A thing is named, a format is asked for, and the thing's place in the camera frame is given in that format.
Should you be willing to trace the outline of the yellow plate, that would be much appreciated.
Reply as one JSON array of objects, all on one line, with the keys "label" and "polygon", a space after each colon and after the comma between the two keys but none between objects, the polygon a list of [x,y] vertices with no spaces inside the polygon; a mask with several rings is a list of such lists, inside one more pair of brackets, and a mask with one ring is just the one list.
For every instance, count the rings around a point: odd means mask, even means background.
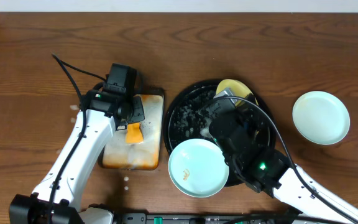
[{"label": "yellow plate", "polygon": [[256,97],[252,93],[250,88],[248,88],[245,84],[243,84],[238,80],[233,80],[233,79],[222,80],[218,84],[218,87],[216,89],[216,94],[227,87],[229,87],[234,92],[234,96],[245,98],[253,102],[254,104],[258,105],[258,101],[256,100]]}]

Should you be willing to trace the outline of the orange sponge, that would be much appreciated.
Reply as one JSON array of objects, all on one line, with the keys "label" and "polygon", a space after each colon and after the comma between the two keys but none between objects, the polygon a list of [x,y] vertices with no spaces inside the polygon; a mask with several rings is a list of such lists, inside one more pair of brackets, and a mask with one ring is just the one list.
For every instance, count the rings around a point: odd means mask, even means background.
[{"label": "orange sponge", "polygon": [[132,123],[127,125],[126,144],[137,144],[144,140],[140,130],[140,123]]}]

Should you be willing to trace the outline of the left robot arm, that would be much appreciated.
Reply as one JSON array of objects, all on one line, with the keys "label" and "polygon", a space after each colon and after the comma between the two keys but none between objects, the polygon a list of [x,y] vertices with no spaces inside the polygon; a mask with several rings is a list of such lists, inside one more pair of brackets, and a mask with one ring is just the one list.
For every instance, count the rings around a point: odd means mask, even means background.
[{"label": "left robot arm", "polygon": [[79,94],[80,112],[54,165],[30,196],[17,194],[9,207],[11,223],[112,223],[103,205],[80,210],[82,195],[100,153],[117,128],[142,121],[135,94],[138,71],[112,64],[107,78]]}]

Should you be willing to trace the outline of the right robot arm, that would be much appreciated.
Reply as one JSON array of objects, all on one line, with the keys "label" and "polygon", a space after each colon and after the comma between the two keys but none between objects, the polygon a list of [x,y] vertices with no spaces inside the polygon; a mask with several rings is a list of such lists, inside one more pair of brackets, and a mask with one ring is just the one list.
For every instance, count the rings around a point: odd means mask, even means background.
[{"label": "right robot arm", "polygon": [[358,223],[358,208],[325,189],[296,165],[286,149],[268,142],[281,138],[271,117],[255,102],[238,96],[215,97],[199,110],[211,118],[209,133],[223,152],[225,163],[250,189],[265,192],[316,223]]}]

